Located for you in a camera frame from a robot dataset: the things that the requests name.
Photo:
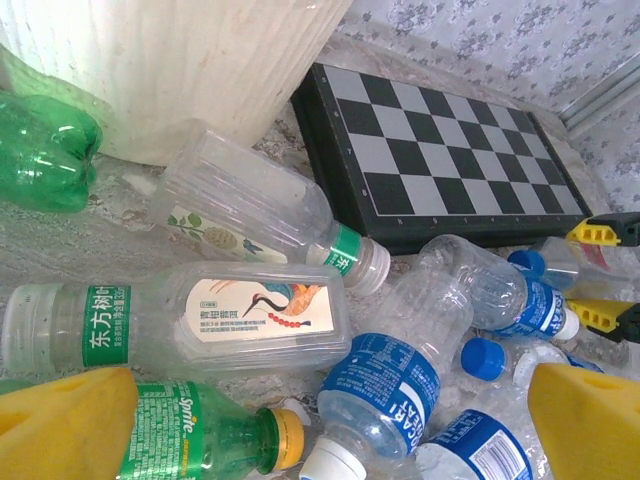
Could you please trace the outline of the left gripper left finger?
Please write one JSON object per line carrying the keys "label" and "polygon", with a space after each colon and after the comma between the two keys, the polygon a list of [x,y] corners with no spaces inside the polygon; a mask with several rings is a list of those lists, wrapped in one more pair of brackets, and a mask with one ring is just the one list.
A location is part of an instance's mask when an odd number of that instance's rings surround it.
{"label": "left gripper left finger", "polygon": [[138,390],[110,367],[1,396],[3,479],[114,479],[135,422]]}

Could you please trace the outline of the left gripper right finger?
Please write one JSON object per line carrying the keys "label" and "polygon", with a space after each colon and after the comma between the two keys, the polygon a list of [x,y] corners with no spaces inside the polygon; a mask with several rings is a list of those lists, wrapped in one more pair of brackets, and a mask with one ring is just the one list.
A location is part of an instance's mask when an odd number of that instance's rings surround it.
{"label": "left gripper right finger", "polygon": [[528,408],[557,479],[639,477],[639,384],[561,364],[536,367]]}

